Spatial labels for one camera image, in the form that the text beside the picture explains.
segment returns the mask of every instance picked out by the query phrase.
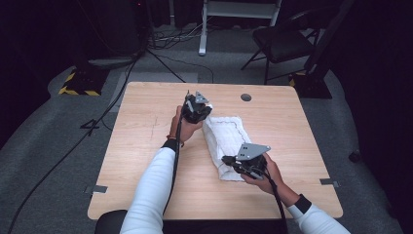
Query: black cable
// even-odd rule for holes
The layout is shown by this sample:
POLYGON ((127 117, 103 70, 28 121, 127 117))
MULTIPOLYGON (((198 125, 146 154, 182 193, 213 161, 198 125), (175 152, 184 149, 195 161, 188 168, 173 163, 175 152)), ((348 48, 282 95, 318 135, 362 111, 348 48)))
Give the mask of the black cable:
POLYGON ((155 59, 157 59, 158 61, 161 62, 161 64, 166 67, 174 76, 176 76, 180 81, 182 81, 182 83, 186 83, 186 81, 184 81, 178 74, 176 74, 174 71, 172 71, 160 58, 158 58, 157 55, 153 54, 151 51, 149 51, 148 49, 146 49, 146 51, 151 54, 152 56, 155 57, 155 59))
POLYGON ((169 59, 169 60, 172 60, 172 61, 182 62, 182 63, 188 64, 188 65, 194 65, 194 66, 203 67, 203 68, 209 70, 210 74, 212 75, 212 84, 213 84, 213 71, 212 71, 210 68, 206 67, 206 66, 199 65, 199 64, 195 64, 195 63, 186 62, 186 61, 183 61, 183 60, 177 60, 177 59, 169 58, 169 57, 166 57, 166 56, 160 56, 160 55, 156 55, 156 56, 157 56, 157 57, 160 57, 160 58, 169 59))
POLYGON ((188 100, 188 95, 185 96, 185 100, 183 101, 181 113, 180 113, 179 120, 178 120, 178 126, 176 128, 176 134, 175 134, 176 146, 175 146, 175 160, 173 161, 172 184, 170 186, 170 193, 169 193, 167 204, 165 205, 165 208, 164 208, 164 213, 167 210, 169 200, 170 200, 170 197, 172 196, 172 191, 173 191, 173 188, 175 186, 176 172, 178 170, 178 161, 179 161, 180 131, 181 131, 181 127, 182 127, 183 106, 185 105, 187 100, 188 100))
POLYGON ((251 169, 254 170, 254 171, 259 172, 262 175, 264 175, 270 181, 271 188, 273 189, 274 197, 276 198, 277 205, 279 206, 279 209, 280 209, 280 214, 282 215, 282 233, 287 234, 288 233, 288 226, 286 225, 285 213, 284 213, 283 208, 282 208, 282 199, 280 198, 279 192, 277 191, 276 183, 273 181, 273 179, 270 177, 269 174, 266 174, 265 172, 263 172, 263 171, 261 171, 257 168, 252 167, 251 169))
POLYGON ((64 156, 57 162, 55 163, 55 165, 36 183, 36 185, 34 185, 34 187, 30 190, 30 192, 27 194, 27 196, 24 198, 23 202, 20 204, 20 206, 18 207, 18 210, 15 213, 15 216, 13 217, 12 220, 12 224, 10 225, 8 234, 11 234, 13 231, 13 228, 15 226, 16 221, 18 220, 18 216, 22 210, 22 208, 24 207, 24 205, 26 204, 26 202, 28 201, 28 199, 31 197, 31 195, 34 193, 34 191, 36 191, 36 189, 42 184, 42 182, 55 170, 55 168, 57 168, 58 165, 60 165, 61 162, 63 162, 69 155, 70 153, 73 152, 73 150, 86 138, 86 136, 94 129, 94 127, 103 119, 103 117, 110 111, 110 109, 113 107, 113 105, 115 105, 116 101, 119 99, 119 97, 121 96, 124 88, 126 87, 126 85, 128 84, 128 80, 129 80, 129 76, 131 75, 131 70, 133 69, 134 65, 136 64, 137 60, 140 58, 140 55, 138 55, 134 62, 132 63, 132 65, 130 67, 128 67, 130 70, 128 72, 127 77, 125 78, 125 82, 124 85, 121 88, 121 91, 119 92, 119 94, 116 96, 116 98, 109 104, 109 106, 105 109, 105 111, 103 112, 103 114, 92 124, 91 128, 88 129, 86 131, 86 133, 66 152, 66 154, 64 154, 64 156))
MULTIPOLYGON (((193 31, 194 29, 195 29, 196 27, 194 27, 194 28, 188 28, 188 29, 182 29, 182 34, 183 33, 187 33, 187 32, 190 32, 190 31, 193 31)), ((160 33, 160 34, 163 34, 164 36, 164 38, 166 38, 167 36, 165 36, 165 34, 164 34, 164 32, 175 32, 176 31, 176 29, 165 29, 165 30, 160 30, 160 31, 154 31, 154 33, 156 34, 156 33, 160 33)))
POLYGON ((202 28, 201 28, 201 24, 200 25, 198 25, 198 26, 196 26, 195 28, 193 28, 193 29, 188 29, 187 31, 189 31, 189 33, 186 33, 186 32, 182 32, 183 30, 181 29, 181 31, 180 31, 180 33, 178 33, 177 35, 174 35, 173 37, 171 37, 171 35, 173 34, 170 34, 169 36, 166 36, 166 37, 164 37, 164 38, 170 38, 170 39, 167 39, 166 40, 166 42, 165 42, 165 44, 164 44, 164 46, 156 46, 156 45, 148 45, 148 48, 149 49, 153 49, 153 50, 162 50, 162 49, 170 49, 170 48, 172 48, 173 46, 175 46, 176 44, 178 44, 178 43, 181 43, 181 42, 187 42, 187 41, 190 41, 190 40, 192 40, 192 39, 194 39, 195 37, 198 37, 198 36, 201 36, 201 34, 197 34, 199 31, 201 31, 202 30, 202 28))
POLYGON ((106 123, 104 122, 104 119, 102 119, 102 124, 103 124, 103 126, 104 126, 107 130, 113 131, 113 129, 109 128, 109 127, 106 125, 106 123))

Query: person's left hand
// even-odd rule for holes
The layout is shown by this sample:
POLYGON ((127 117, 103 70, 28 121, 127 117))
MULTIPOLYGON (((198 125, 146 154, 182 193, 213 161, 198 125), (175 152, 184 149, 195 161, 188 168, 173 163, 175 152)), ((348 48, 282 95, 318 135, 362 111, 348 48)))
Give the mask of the person's left hand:
MULTIPOLYGON (((170 123, 169 138, 176 138, 176 130, 178 128, 179 117, 181 114, 182 106, 178 105, 176 107, 176 114, 173 116, 170 123)), ((183 143, 188 140, 196 130, 200 129, 203 126, 203 121, 198 124, 188 123, 185 118, 182 118, 181 132, 180 132, 180 141, 183 143)))

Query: hand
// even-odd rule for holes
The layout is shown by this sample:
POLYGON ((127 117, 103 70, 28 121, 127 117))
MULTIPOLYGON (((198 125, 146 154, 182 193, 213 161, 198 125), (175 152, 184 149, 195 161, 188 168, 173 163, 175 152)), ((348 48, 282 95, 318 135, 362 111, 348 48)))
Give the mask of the hand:
MULTIPOLYGON (((176 138, 176 130, 178 128, 178 122, 181 114, 182 106, 178 105, 176 107, 176 114, 172 118, 172 122, 170 123, 170 131, 169 131, 169 138, 176 138)), ((188 140, 196 130, 200 129, 203 126, 203 122, 199 122, 198 124, 191 124, 188 123, 185 118, 182 118, 181 124, 181 131, 180 131, 180 141, 185 142, 188 140)))
MULTIPOLYGON (((270 174, 270 178, 277 185, 277 192, 279 193, 282 202, 287 207, 294 205, 298 199, 300 199, 300 196, 283 182, 282 174, 280 173, 280 169, 276 162, 274 162, 267 153, 264 153, 263 155, 267 161, 267 170, 270 174)), ((253 179, 247 175, 241 175, 241 177, 246 183, 257 185, 262 191, 274 195, 270 181, 266 177, 264 177, 264 179, 253 179)))
MULTIPOLYGON (((267 161, 267 170, 270 174, 271 179, 276 183, 277 186, 282 185, 282 174, 277 166, 267 153, 263 153, 265 160, 267 161)), ((264 179, 253 179, 247 175, 241 175, 241 177, 248 184, 257 185, 264 192, 274 195, 273 188, 271 187, 270 181, 264 177, 264 179)))

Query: metal bracket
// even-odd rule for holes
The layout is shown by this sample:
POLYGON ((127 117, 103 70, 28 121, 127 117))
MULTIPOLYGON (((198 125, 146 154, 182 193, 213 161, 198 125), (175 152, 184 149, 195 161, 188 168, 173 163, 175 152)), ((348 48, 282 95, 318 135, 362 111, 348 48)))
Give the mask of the metal bracket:
POLYGON ((271 147, 268 145, 260 145, 253 143, 243 143, 240 151, 235 157, 238 161, 247 161, 260 156, 261 154, 270 151, 271 147))
POLYGON ((206 99, 203 95, 201 95, 201 93, 199 91, 195 92, 195 103, 208 103, 209 100, 206 99))
POLYGON ((333 185, 334 187, 341 187, 341 184, 338 181, 334 181, 331 178, 321 178, 319 180, 319 182, 321 183, 321 185, 333 185))
POLYGON ((107 186, 94 185, 94 186, 86 186, 85 191, 83 192, 93 195, 94 193, 106 193, 106 191, 107 191, 107 186))

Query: wire on floor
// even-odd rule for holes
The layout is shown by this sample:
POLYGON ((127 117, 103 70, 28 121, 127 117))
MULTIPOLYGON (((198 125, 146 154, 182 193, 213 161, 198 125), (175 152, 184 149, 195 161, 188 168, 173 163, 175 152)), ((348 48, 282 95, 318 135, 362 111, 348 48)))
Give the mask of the wire on floor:
POLYGON ((142 53, 139 53, 138 56, 135 58, 135 60, 133 61, 133 63, 131 65, 129 65, 126 69, 126 71, 128 70, 128 74, 126 75, 125 78, 125 82, 121 88, 121 91, 119 92, 119 94, 117 94, 117 96, 115 97, 115 99, 109 104, 109 106, 103 111, 103 114, 100 115, 100 117, 92 124, 91 128, 88 129, 88 131, 66 152, 66 154, 64 154, 64 156, 57 162, 55 163, 55 165, 36 183, 36 185, 34 185, 34 187, 30 190, 30 192, 27 194, 27 196, 24 198, 24 200, 21 202, 20 206, 18 207, 18 210, 16 211, 12 223, 9 227, 9 231, 8 234, 11 234, 13 231, 13 228, 15 226, 16 221, 18 220, 19 214, 22 210, 22 208, 24 207, 24 205, 26 204, 26 202, 28 201, 28 199, 31 197, 31 195, 34 193, 34 191, 36 191, 36 189, 43 183, 43 181, 55 170, 55 168, 57 168, 58 165, 60 165, 72 152, 73 150, 89 135, 89 133, 94 129, 94 127, 103 119, 103 117, 110 111, 110 109, 115 105, 115 103, 118 101, 118 99, 120 98, 120 96, 122 95, 122 92, 124 91, 125 87, 128 84, 128 80, 129 77, 131 75, 131 70, 133 69, 134 65, 136 64, 136 62, 138 61, 138 59, 140 58, 140 56, 142 55, 142 53))
POLYGON ((153 57, 155 57, 155 59, 157 59, 164 67, 167 68, 167 70, 169 70, 174 76, 176 76, 180 81, 182 81, 182 83, 186 83, 186 81, 184 81, 182 79, 182 77, 180 77, 178 74, 176 74, 172 69, 170 69, 157 55, 153 54, 151 51, 149 51, 149 49, 146 49, 146 51, 151 54, 153 57))
POLYGON ((214 81, 213 81, 213 71, 212 71, 209 67, 206 67, 206 66, 204 66, 204 65, 199 65, 199 64, 191 63, 191 62, 187 62, 187 61, 183 61, 183 60, 178 60, 178 59, 169 58, 169 57, 166 57, 166 56, 160 56, 160 55, 156 55, 156 56, 157 56, 157 57, 160 57, 160 58, 169 59, 169 60, 172 60, 172 61, 181 62, 181 63, 188 64, 188 65, 199 66, 199 67, 205 68, 205 69, 207 69, 207 70, 210 72, 210 74, 211 74, 211 80, 212 80, 211 84, 214 83, 214 81))
POLYGON ((152 50, 170 49, 178 43, 190 41, 190 40, 194 39, 195 37, 201 36, 201 33, 198 34, 198 32, 202 30, 202 26, 203 26, 203 24, 201 23, 201 24, 197 25, 196 27, 194 27, 193 29, 185 30, 185 32, 183 32, 183 29, 180 29, 180 32, 176 35, 173 35, 174 32, 176 32, 176 30, 174 30, 168 36, 165 36, 162 31, 161 32, 154 32, 154 34, 153 34, 155 36, 154 41, 155 42, 165 41, 165 43, 164 43, 163 46, 151 45, 151 43, 150 43, 151 40, 149 40, 148 48, 152 49, 152 50))
POLYGON ((103 126, 104 126, 107 130, 113 132, 113 129, 109 128, 109 127, 106 125, 106 123, 104 122, 104 119, 102 119, 102 124, 103 124, 103 126))

